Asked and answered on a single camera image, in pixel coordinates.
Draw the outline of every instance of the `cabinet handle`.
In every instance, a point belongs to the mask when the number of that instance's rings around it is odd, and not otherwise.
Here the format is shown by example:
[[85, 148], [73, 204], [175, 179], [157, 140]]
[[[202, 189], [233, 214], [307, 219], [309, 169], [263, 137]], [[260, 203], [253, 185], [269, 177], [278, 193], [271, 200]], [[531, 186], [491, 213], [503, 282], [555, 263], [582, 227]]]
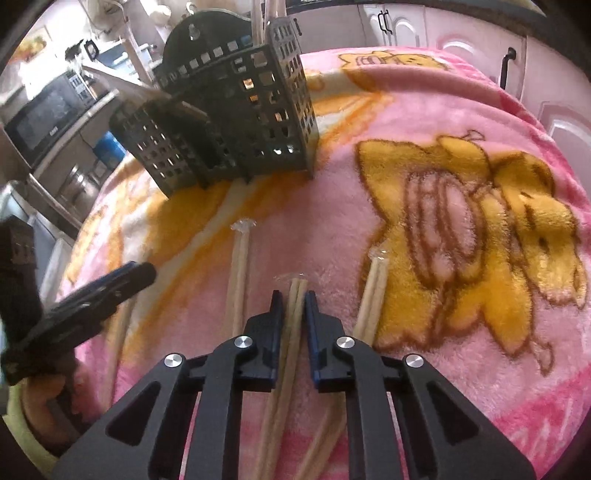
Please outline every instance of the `cabinet handle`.
[[384, 28], [382, 27], [382, 20], [381, 20], [381, 19], [380, 19], [380, 17], [379, 17], [380, 15], [383, 15], [383, 14], [384, 14], [384, 12], [382, 12], [382, 11], [380, 10], [380, 11], [379, 11], [379, 13], [378, 13], [378, 25], [379, 25], [379, 29], [380, 29], [382, 32], [386, 33], [386, 31], [385, 31], [385, 30], [384, 30]]
[[297, 22], [297, 18], [294, 18], [294, 23], [295, 23], [295, 28], [297, 29], [297, 34], [301, 37], [300, 25]]
[[507, 55], [503, 57], [503, 63], [501, 66], [501, 81], [499, 82], [500, 87], [505, 90], [507, 87], [507, 72], [509, 70], [509, 60], [515, 60], [517, 58], [517, 51], [513, 47], [509, 47]]
[[386, 10], [384, 12], [384, 27], [386, 27], [386, 32], [387, 33], [393, 34], [394, 32], [388, 28], [388, 23], [386, 22], [386, 15], [388, 15], [388, 16], [390, 15], [390, 13], [388, 12], [388, 10]]

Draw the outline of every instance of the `utensil holder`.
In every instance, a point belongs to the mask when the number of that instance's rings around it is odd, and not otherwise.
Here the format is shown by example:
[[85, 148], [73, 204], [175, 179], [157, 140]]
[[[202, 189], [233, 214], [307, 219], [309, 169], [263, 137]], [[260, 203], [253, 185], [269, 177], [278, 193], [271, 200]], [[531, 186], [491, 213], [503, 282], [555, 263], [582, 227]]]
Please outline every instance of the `utensil holder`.
[[187, 17], [154, 72], [172, 100], [114, 113], [111, 131], [166, 195], [278, 170], [313, 174], [319, 134], [295, 29], [276, 18], [265, 35], [252, 46], [250, 20], [224, 10]]

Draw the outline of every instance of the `pink blanket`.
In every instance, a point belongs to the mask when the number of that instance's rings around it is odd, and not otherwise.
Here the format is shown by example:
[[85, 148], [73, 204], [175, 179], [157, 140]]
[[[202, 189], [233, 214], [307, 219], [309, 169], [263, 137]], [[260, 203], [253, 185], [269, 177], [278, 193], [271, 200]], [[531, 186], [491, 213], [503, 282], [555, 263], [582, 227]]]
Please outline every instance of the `pink blanket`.
[[[302, 62], [321, 133], [314, 180], [275, 174], [166, 199], [128, 158], [102, 189], [62, 293], [129, 260], [158, 270], [133, 310], [116, 398], [166, 354], [224, 340], [230, 226], [251, 218], [247, 317], [301, 273], [350, 332], [368, 250], [382, 245], [390, 272], [374, 347], [423, 354], [541, 477], [591, 405], [591, 206], [571, 168], [519, 102], [457, 57], [360, 48]], [[77, 351], [91, 372], [83, 410], [118, 319]], [[242, 479], [265, 399], [245, 396]], [[324, 407], [303, 348], [278, 479], [293, 476]], [[347, 477], [344, 437], [323, 478]]]

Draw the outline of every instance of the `white cabinet door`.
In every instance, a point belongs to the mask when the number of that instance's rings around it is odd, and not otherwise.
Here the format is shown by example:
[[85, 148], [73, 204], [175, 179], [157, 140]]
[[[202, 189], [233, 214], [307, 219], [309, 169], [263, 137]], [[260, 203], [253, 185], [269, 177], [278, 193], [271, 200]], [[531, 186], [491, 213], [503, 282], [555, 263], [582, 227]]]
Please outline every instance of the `white cabinet door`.
[[506, 91], [521, 96], [525, 73], [525, 39], [504, 28], [476, 18], [425, 8], [428, 46], [463, 58], [494, 82], [499, 83], [501, 64], [509, 47], [517, 58], [509, 61]]
[[570, 60], [527, 39], [521, 103], [542, 123], [591, 197], [591, 83]]
[[422, 5], [384, 5], [385, 28], [393, 47], [427, 47], [425, 7]]
[[292, 14], [290, 18], [297, 24], [296, 30], [299, 27], [297, 38], [302, 53], [365, 46], [357, 5], [314, 8]]
[[360, 5], [359, 15], [363, 24], [366, 46], [380, 47], [390, 45], [389, 35], [384, 28], [383, 5]]

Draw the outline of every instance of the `chopstick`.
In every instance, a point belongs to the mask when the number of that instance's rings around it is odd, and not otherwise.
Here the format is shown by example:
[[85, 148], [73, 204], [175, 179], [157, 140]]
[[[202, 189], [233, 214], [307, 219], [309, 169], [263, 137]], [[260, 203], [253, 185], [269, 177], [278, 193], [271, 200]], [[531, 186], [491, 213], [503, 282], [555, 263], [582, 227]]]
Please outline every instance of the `chopstick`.
[[252, 0], [251, 3], [252, 46], [258, 47], [265, 43], [264, 20], [262, 17], [261, 0]]
[[102, 392], [100, 395], [100, 406], [103, 411], [109, 410], [113, 406], [113, 394], [115, 393], [115, 383], [117, 380], [117, 369], [121, 361], [121, 353], [125, 344], [125, 337], [131, 322], [131, 314], [134, 311], [138, 296], [135, 295], [127, 300], [111, 321], [113, 325], [113, 334], [111, 341], [107, 344], [108, 356], [105, 377], [102, 383]]
[[287, 318], [281, 334], [279, 376], [277, 386], [265, 406], [254, 480], [272, 480], [277, 467], [296, 377], [297, 359], [300, 353], [301, 320], [307, 288], [307, 280], [295, 278], [291, 282]]
[[[359, 306], [357, 323], [353, 328], [353, 336], [372, 345], [384, 305], [385, 290], [388, 283], [387, 258], [374, 255], [369, 270], [368, 279], [363, 289], [363, 296]], [[294, 480], [316, 480], [324, 471], [326, 464], [335, 448], [336, 443], [346, 425], [345, 401], [343, 394], [333, 394], [324, 412], [320, 427]]]
[[254, 222], [249, 219], [239, 220], [232, 225], [234, 247], [232, 250], [232, 264], [226, 295], [226, 315], [223, 324], [224, 338], [232, 338], [242, 333], [244, 324], [244, 292], [246, 289], [246, 274], [248, 267], [248, 248], [251, 228]]

